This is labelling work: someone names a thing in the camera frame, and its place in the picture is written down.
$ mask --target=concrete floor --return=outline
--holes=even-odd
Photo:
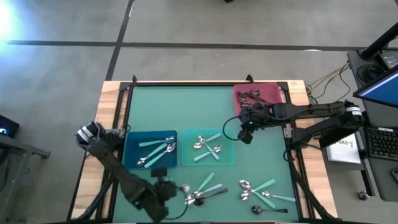
[[[0,1],[10,12],[0,39],[115,42],[128,0]],[[394,0],[136,0],[125,42],[365,47],[398,21]],[[398,41],[391,43],[398,46]],[[33,160],[13,216],[28,223],[64,221],[83,151],[73,133],[95,117],[114,47],[0,44],[0,114],[21,124],[18,138],[51,150]],[[346,62],[346,52],[294,50],[146,49],[123,47],[113,80],[302,79],[306,83]],[[350,71],[345,81],[356,89]],[[331,82],[320,103],[345,93]],[[349,100],[361,105],[352,97]],[[359,171],[326,163],[339,217],[396,223],[398,203],[362,202]]]

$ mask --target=keyboard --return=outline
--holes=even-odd
[[[370,157],[398,161],[398,131],[389,128],[366,128]]]

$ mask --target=desk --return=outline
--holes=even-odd
[[[183,83],[184,81],[174,81],[173,83]],[[196,83],[243,83],[242,81],[197,81]],[[260,80],[256,83],[269,82],[287,82],[289,87],[290,101],[295,105],[307,105],[308,98],[305,92],[304,82],[302,80]],[[98,110],[96,114],[96,121],[101,123],[105,128],[111,129],[114,126],[114,118],[116,111],[116,104],[119,96],[119,89],[123,82],[104,82],[101,97],[99,99]],[[151,83],[170,83],[160,81],[137,82],[139,84]],[[121,108],[118,117],[117,127],[121,127],[124,118],[124,112],[127,103],[128,91],[123,92],[121,97]],[[282,99],[286,99],[284,92],[281,91]],[[300,119],[296,121],[297,127],[306,128],[314,123],[313,119]],[[311,144],[318,145],[317,141],[312,140]],[[307,174],[308,184],[320,203],[328,210],[330,214],[337,217],[335,203],[331,194],[328,176],[326,173],[325,164],[322,158],[322,152],[318,149],[308,147],[302,151],[303,164],[301,167],[305,169]],[[298,161],[295,161],[297,170],[300,170]],[[69,218],[76,218],[84,212],[85,208],[91,203],[92,199],[98,193],[103,177],[103,166],[93,157],[88,157],[81,169],[81,176],[76,187],[75,198],[72,202]],[[311,211],[307,209],[307,202],[304,194],[298,187],[298,194],[300,197],[300,204],[302,208],[302,216],[309,217]],[[110,191],[108,192],[101,217],[108,216]]]

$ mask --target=wooden table frame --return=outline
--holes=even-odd
[[[130,108],[131,97],[134,85],[137,86],[223,86],[248,84],[250,81],[137,81],[133,78],[132,82],[104,82],[101,97],[99,99],[98,110],[95,121],[101,123],[106,129],[120,129],[123,124],[127,123],[128,112]],[[295,105],[307,105],[308,98],[305,91],[304,82],[302,80],[258,80],[256,83],[275,83],[280,86],[282,100],[286,103]],[[291,124],[292,127],[306,128],[314,124],[313,119],[299,119]],[[310,142],[318,146],[318,141]],[[317,197],[319,202],[333,216],[337,217],[335,203],[331,194],[330,184],[326,173],[326,167],[323,161],[322,152],[319,149],[308,147],[297,153],[295,160],[296,169],[300,172],[303,180],[310,187],[311,191]],[[94,199],[101,185],[105,182],[108,173],[103,166],[94,157],[88,157],[83,160],[81,172],[76,184],[75,194],[71,203],[68,220],[78,217],[84,212],[86,207]],[[309,200],[304,196],[301,188],[294,183],[294,191],[298,201],[299,217],[304,218],[320,218],[318,213],[314,211]],[[92,218],[103,220],[104,222],[112,221],[114,203],[116,200],[117,184],[108,191],[101,206],[97,209]]]

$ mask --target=monitor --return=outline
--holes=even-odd
[[[353,96],[398,108],[398,65],[355,91]]]

